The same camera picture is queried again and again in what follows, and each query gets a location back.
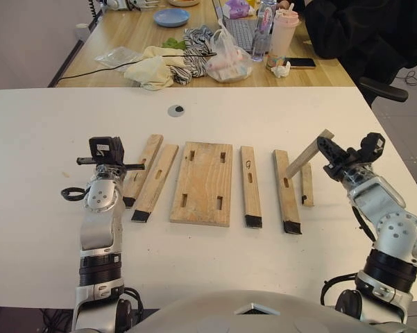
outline wooden board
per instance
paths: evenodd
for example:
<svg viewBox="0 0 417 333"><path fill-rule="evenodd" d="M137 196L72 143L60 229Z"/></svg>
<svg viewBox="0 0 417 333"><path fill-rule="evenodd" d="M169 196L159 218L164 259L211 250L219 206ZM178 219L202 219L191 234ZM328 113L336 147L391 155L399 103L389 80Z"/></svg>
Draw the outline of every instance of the wooden board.
<svg viewBox="0 0 417 333"><path fill-rule="evenodd" d="M187 142L171 222L230 225L232 145Z"/></svg>
<svg viewBox="0 0 417 333"><path fill-rule="evenodd" d="M152 134L146 142L145 148L139 158L139 163L145 164L145 170L128 172L128 179L124 184L124 202L127 208L131 208L139 197L144 186L145 179L153 166L160 145L164 141L163 135Z"/></svg>
<svg viewBox="0 0 417 333"><path fill-rule="evenodd" d="M255 151L253 147L241 147L242 187L244 189L245 222L247 227L262 228L261 203L257 187Z"/></svg>
<svg viewBox="0 0 417 333"><path fill-rule="evenodd" d="M310 163L304 165L300 170L300 177L302 178L302 196L301 201L304 206L313 207L313 178L312 166Z"/></svg>
<svg viewBox="0 0 417 333"><path fill-rule="evenodd" d="M136 210L131 220L146 222L158 201L160 192L167 180L168 172L173 165L174 158L178 152L177 144L167 144L160 153L158 163L146 181L145 187L140 192L136 202Z"/></svg>
<svg viewBox="0 0 417 333"><path fill-rule="evenodd" d="M275 150L273 154L284 231L289 234L301 234L298 204L294 193L293 180L287 177L287 167L289 166L288 154L286 151L279 150Z"/></svg>
<svg viewBox="0 0 417 333"><path fill-rule="evenodd" d="M331 133L329 130L323 130L318 137L326 137L328 139L332 139L334 134ZM313 142L287 167L287 177L292 178L296 173L302 168L305 163L310 161L313 156L315 156L318 152L318 144L316 143L316 138L314 138Z"/></svg>

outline striped fabric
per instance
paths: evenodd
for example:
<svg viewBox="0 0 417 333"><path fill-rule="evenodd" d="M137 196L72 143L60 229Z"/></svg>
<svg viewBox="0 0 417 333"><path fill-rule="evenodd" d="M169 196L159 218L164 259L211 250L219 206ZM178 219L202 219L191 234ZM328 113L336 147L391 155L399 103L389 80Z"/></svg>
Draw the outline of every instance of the striped fabric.
<svg viewBox="0 0 417 333"><path fill-rule="evenodd" d="M210 38L213 36L211 30L202 26L200 29L184 29L183 40L187 49L184 51L186 56L204 56L210 51ZM192 80L192 77L198 78L207 75L205 64L207 58L202 57L185 57L185 67L170 66L171 73L174 75L174 81L181 85L186 85Z"/></svg>

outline black sleeve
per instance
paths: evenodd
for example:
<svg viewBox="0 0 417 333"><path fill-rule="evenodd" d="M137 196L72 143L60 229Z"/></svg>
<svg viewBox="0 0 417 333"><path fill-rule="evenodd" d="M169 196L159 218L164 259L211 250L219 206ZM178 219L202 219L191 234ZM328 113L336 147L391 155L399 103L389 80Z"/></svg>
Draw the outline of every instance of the black sleeve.
<svg viewBox="0 0 417 333"><path fill-rule="evenodd" d="M323 58L338 58L362 43L378 29L389 13L391 0L313 0L304 11L314 50Z"/></svg>

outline laptop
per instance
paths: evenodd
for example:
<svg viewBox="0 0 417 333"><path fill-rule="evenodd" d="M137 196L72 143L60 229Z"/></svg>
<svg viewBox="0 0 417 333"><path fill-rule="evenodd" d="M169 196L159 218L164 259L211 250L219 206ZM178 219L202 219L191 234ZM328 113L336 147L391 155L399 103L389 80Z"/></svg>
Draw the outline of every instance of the laptop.
<svg viewBox="0 0 417 333"><path fill-rule="evenodd" d="M217 19L222 20L223 25L236 39L237 45L250 53L257 19L229 19L223 14L219 0L213 0L213 6Z"/></svg>

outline person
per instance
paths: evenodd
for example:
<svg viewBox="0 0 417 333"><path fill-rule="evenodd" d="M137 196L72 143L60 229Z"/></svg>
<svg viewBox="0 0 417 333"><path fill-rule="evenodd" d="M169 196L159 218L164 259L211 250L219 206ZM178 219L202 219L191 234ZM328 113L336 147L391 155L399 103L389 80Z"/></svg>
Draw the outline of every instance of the person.
<svg viewBox="0 0 417 333"><path fill-rule="evenodd" d="M313 48L338 58L371 105L376 95L362 76L390 85L398 71L417 65L417 0L284 0L305 18Z"/></svg>

